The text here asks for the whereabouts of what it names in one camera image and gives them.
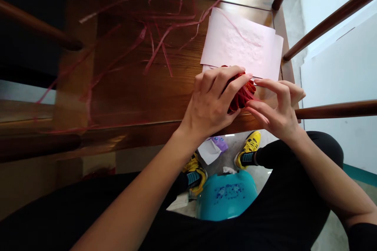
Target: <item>hand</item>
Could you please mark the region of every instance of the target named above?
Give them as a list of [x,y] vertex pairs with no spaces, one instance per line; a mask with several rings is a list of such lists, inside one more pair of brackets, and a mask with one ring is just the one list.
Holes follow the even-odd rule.
[[229,79],[244,71],[245,69],[239,66],[220,67],[197,75],[194,93],[178,130],[197,137],[202,143],[210,135],[230,125],[241,110],[228,114],[229,105],[239,89],[253,75],[242,75],[232,81],[225,90],[224,88]]
[[276,82],[270,79],[255,79],[254,81],[277,94],[278,107],[272,109],[262,101],[251,100],[245,110],[249,111],[264,129],[289,145],[302,130],[298,125],[293,106],[306,96],[304,90],[285,80]]

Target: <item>paper sheet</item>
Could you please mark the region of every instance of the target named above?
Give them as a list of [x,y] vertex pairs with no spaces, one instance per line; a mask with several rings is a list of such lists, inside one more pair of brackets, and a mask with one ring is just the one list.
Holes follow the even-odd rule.
[[207,165],[211,164],[221,154],[220,148],[211,139],[203,142],[199,146],[198,151]]
[[[249,42],[240,36],[227,18]],[[239,65],[245,67],[246,73],[253,73],[256,77],[277,80],[282,43],[283,38],[275,35],[274,29],[214,8],[209,19],[200,63],[215,67]]]

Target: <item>yellow sneaker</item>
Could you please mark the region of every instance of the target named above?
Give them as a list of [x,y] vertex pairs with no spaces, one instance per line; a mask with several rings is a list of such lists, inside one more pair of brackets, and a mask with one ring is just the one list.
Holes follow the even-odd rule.
[[260,132],[253,131],[246,139],[245,143],[243,144],[243,148],[236,157],[234,158],[234,164],[240,169],[246,169],[248,166],[242,166],[241,158],[244,153],[251,153],[258,150],[260,143]]
[[196,171],[199,175],[201,175],[200,184],[196,187],[190,188],[191,192],[194,195],[199,195],[203,191],[204,183],[207,181],[208,174],[203,166],[200,164],[198,155],[194,152],[191,160],[184,166],[182,172],[183,173],[190,173]]

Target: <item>pink paper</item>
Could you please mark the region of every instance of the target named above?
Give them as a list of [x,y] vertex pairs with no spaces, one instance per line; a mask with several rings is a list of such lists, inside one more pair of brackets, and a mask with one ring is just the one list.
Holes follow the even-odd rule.
[[282,43],[283,38],[275,35],[274,29],[214,8],[200,64],[239,65],[256,77],[277,80]]

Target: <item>right hand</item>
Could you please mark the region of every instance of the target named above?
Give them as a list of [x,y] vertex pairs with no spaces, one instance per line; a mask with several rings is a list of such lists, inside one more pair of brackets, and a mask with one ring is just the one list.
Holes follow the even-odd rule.
[[277,94],[278,106],[272,109],[262,101],[250,100],[245,110],[277,138],[287,144],[294,142],[302,129],[298,125],[293,106],[306,96],[304,90],[286,80],[276,82],[270,79],[255,79],[255,82]]

